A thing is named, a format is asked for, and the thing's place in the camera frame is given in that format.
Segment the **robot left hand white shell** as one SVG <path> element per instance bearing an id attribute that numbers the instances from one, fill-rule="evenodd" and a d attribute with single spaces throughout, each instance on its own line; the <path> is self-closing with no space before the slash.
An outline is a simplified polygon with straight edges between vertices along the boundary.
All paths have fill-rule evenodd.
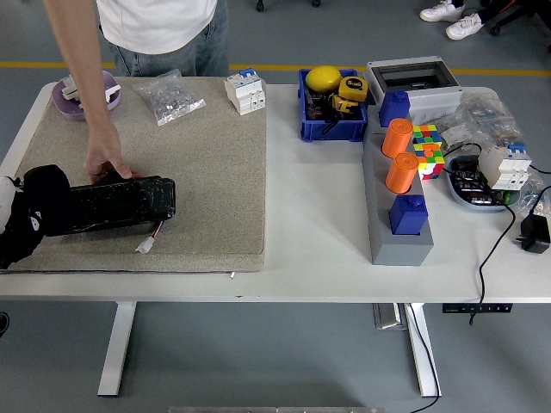
<path id="1" fill-rule="evenodd" d="M 7 228 L 9 218 L 12 214 L 12 205 L 15 199 L 16 190 L 22 185 L 20 178 L 11 178 L 9 176 L 1 177 L 0 184 L 0 234 L 3 234 Z"/>

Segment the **person's right hand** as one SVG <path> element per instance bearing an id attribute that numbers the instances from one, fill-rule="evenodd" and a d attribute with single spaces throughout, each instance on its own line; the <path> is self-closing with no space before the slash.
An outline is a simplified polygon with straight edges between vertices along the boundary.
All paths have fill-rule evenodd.
<path id="1" fill-rule="evenodd" d="M 84 169 L 91 183 L 96 183 L 112 171 L 123 179 L 133 176 L 131 168 L 122 157 L 119 134 L 112 123 L 89 124 Z"/>

